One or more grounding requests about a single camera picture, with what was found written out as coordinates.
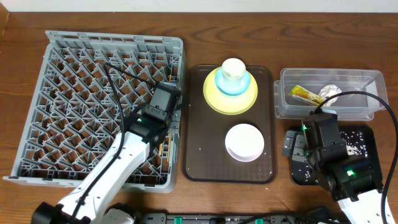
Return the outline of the pile of rice and nuts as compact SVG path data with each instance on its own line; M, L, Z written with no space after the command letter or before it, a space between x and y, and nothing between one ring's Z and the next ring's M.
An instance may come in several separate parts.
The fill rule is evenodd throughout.
M342 140L346 142L349 156L365 155L368 156L367 145L364 140L364 133L361 131L340 131ZM312 168L307 162L297 162L290 158L290 168L293 181L298 185L317 185L318 179L313 174Z

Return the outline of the white tissue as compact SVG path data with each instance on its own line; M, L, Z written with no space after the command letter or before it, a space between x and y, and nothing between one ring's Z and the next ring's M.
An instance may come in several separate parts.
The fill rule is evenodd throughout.
M338 86L336 86L336 85L327 85L327 86L324 86L320 90L318 95L323 100L325 100L325 99L327 99L327 98L329 98L329 97L331 97L333 95L339 94L341 92L342 92L342 90ZM332 99L332 100L330 100L330 101L328 101L327 103L325 103L324 106L331 106L336 100L337 100L337 97Z

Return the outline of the yellow green snack wrapper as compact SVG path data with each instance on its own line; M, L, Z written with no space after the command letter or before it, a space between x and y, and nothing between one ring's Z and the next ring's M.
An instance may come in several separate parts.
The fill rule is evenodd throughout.
M289 96L296 98L298 100L302 100L306 103L309 103L314 106L319 106L321 103L323 103L323 98L320 97L317 94L312 93L311 91L308 91L304 87L300 85L295 85L290 93Z

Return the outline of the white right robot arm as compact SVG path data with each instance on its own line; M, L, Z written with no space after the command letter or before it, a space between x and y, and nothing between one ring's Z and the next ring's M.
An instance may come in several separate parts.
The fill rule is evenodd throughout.
M329 192L350 223L395 222L370 127L340 126L335 114L310 115L287 131L282 153L293 181Z

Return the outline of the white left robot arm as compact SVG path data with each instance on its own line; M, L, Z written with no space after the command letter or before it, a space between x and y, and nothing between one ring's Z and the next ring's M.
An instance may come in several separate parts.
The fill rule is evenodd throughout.
M163 143L181 95L174 86L156 84L150 103L121 118L120 132L83 182L55 206L41 203L31 222L100 223L125 181Z

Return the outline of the white paper cup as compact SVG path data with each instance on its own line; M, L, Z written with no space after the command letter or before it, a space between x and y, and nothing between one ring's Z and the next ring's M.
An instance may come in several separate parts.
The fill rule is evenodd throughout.
M232 79L240 79L246 73L245 64L238 58L226 59L223 62L221 69L225 77Z

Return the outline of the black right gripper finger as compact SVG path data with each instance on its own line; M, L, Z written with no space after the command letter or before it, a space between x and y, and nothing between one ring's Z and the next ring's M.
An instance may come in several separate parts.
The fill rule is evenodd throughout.
M285 135L282 155L286 157L291 157L294 151L295 140L297 135L299 134L298 131L288 130Z
M295 144L292 153L292 160L297 162L307 162L306 141L303 134L298 134L295 138Z

